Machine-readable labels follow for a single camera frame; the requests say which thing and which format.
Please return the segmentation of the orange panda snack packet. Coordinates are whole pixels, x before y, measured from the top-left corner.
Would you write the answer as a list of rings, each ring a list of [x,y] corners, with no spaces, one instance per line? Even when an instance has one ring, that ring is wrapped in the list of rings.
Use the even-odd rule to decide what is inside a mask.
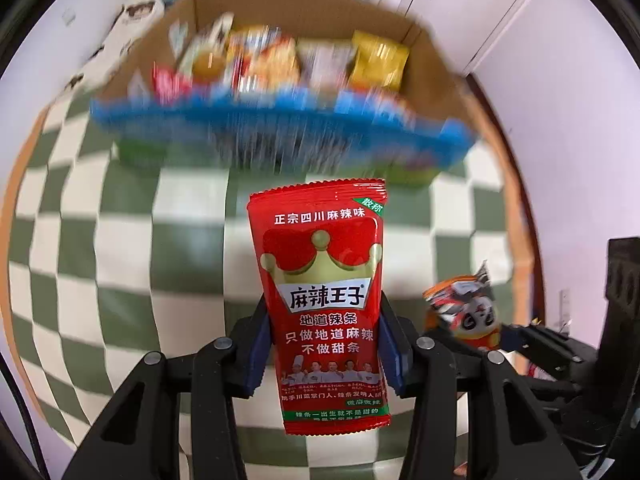
[[[437,283],[423,293],[424,327],[439,327],[480,350],[497,350],[501,324],[486,263],[475,274],[459,275]]]

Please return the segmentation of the tall red spicy snack packet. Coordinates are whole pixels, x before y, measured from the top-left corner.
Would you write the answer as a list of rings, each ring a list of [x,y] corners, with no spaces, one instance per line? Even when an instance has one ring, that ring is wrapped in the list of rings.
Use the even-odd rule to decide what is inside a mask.
[[[386,200],[375,178],[282,186],[248,200],[287,434],[390,424],[378,357]]]

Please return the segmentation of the green white checkered tablecloth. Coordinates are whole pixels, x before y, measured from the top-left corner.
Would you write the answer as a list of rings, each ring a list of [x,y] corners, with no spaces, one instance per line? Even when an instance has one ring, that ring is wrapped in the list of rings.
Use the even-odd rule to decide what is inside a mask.
[[[37,118],[2,212],[3,321],[27,397],[75,452],[146,352],[183,356],[228,334],[262,285],[246,215],[250,194],[291,176],[125,165],[89,116],[90,96],[61,96]],[[391,186],[383,288],[396,312],[424,319],[431,285],[486,266],[503,321],[526,319],[535,261],[524,195],[495,126],[427,186]]]

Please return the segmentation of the yellow snack packet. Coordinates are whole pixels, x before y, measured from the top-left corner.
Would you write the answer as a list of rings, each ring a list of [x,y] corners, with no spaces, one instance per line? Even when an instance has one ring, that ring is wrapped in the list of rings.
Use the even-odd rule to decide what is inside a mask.
[[[410,50],[387,38],[356,30],[352,36],[356,55],[349,84],[398,92]]]

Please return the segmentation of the beige clear snack packet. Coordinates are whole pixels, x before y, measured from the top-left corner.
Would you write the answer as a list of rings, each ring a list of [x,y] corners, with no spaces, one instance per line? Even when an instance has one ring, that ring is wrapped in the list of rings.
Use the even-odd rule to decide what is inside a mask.
[[[346,84],[356,49],[349,41],[299,39],[296,52],[306,86],[337,91]]]

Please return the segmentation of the cardboard box with landscape print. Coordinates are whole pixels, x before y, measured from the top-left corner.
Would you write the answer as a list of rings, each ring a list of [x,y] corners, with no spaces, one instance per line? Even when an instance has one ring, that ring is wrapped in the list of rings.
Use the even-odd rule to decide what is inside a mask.
[[[231,12],[227,66],[212,84],[177,72],[186,49]],[[299,39],[356,30],[410,50],[398,92],[320,91],[302,81]],[[92,119],[137,165],[207,159],[260,174],[382,177],[416,185],[476,140],[454,76],[418,23],[366,0],[177,0],[91,102]]]

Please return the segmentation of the clear wrapped brown jelly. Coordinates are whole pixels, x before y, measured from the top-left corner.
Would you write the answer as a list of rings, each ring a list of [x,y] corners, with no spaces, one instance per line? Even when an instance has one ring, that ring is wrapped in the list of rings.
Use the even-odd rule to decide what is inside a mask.
[[[199,32],[186,49],[177,72],[196,84],[212,84],[219,80],[227,66],[228,39],[233,21],[234,14],[226,12],[204,32]]]

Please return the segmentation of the white bear print pillow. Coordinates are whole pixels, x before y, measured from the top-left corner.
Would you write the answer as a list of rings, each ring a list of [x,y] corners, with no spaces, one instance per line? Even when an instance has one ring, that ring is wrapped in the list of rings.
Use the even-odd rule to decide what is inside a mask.
[[[128,52],[165,13],[163,0],[127,0],[98,50],[90,56],[66,86],[65,92],[102,86],[122,64]]]

